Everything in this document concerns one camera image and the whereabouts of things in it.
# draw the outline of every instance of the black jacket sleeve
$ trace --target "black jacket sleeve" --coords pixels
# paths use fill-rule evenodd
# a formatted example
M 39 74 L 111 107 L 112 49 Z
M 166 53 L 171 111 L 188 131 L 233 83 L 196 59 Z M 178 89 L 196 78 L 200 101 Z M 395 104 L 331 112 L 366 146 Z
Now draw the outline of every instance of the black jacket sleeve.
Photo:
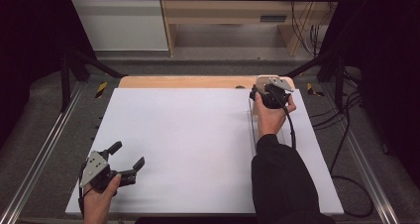
M 320 213 L 315 184 L 297 151 L 281 145 L 276 135 L 257 142 L 252 181 L 260 224 L 335 223 Z

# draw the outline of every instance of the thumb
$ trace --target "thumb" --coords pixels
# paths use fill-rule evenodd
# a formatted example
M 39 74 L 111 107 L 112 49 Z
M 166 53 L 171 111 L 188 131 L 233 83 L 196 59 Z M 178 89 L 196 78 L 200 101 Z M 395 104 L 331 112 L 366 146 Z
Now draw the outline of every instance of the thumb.
M 259 110 L 262 108 L 262 106 L 263 106 L 263 99 L 262 99 L 262 96 L 258 93 L 258 92 L 256 92 L 256 104 L 257 104 L 257 107 L 259 108 Z
M 287 108 L 287 112 L 289 112 L 289 113 L 291 113 L 294 110 L 296 110 L 296 104 L 294 104 L 293 97 L 291 96 L 291 94 L 290 94 L 290 96 L 288 98 L 288 106 L 286 108 Z
M 120 182 L 121 174 L 117 173 L 117 175 L 115 175 L 115 177 L 111 179 L 103 194 L 109 199 L 111 199 L 114 196 L 114 193 L 117 191 L 118 187 L 120 186 Z

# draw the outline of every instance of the table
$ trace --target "table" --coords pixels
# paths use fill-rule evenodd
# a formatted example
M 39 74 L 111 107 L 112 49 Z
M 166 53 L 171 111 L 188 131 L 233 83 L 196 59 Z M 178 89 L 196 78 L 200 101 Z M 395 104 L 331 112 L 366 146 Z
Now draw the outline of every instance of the table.
M 255 79 L 123 78 L 114 91 L 92 150 L 107 149 L 121 139 L 123 148 L 110 158 L 111 169 L 131 168 L 140 156 L 145 157 L 146 164 L 135 185 L 119 189 L 110 212 L 136 216 L 255 214 L 251 193 L 255 127 L 247 101 L 250 90 L 232 89 L 237 85 L 251 88 Z M 298 109 L 290 116 L 295 124 L 297 150 L 314 179 L 321 212 L 342 214 L 299 90 L 293 97 Z M 278 136 L 284 144 L 291 144 L 289 133 L 285 123 Z M 77 189 L 66 213 L 80 214 Z

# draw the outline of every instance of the hand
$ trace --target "hand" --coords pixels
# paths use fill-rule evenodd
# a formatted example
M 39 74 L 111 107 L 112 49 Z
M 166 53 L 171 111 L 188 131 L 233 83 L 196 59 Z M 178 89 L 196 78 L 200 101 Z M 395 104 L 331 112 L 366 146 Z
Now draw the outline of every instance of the hand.
M 277 135 L 280 128 L 286 120 L 286 114 L 282 108 L 268 109 L 263 105 L 263 99 L 259 93 L 256 93 L 256 106 L 259 114 L 259 137 L 261 138 L 267 134 Z M 296 105 L 290 94 L 288 97 L 287 111 L 291 113 L 296 110 Z
M 111 206 L 111 199 L 120 186 L 121 174 L 118 173 L 109 182 L 103 193 L 91 189 L 90 183 L 84 186 L 84 223 L 105 224 L 108 222 L 108 212 Z

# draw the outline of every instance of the black curtain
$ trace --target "black curtain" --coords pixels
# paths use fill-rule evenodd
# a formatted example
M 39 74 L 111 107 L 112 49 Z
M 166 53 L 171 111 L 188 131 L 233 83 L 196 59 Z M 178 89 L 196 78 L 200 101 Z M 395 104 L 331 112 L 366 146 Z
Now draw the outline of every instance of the black curtain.
M 356 12 L 338 5 L 322 51 Z M 345 66 L 362 72 L 361 93 L 377 130 L 420 187 L 420 0 L 368 0 L 345 37 Z
M 0 0 L 0 147 L 29 99 L 31 83 L 60 70 L 68 49 L 96 58 L 71 1 Z

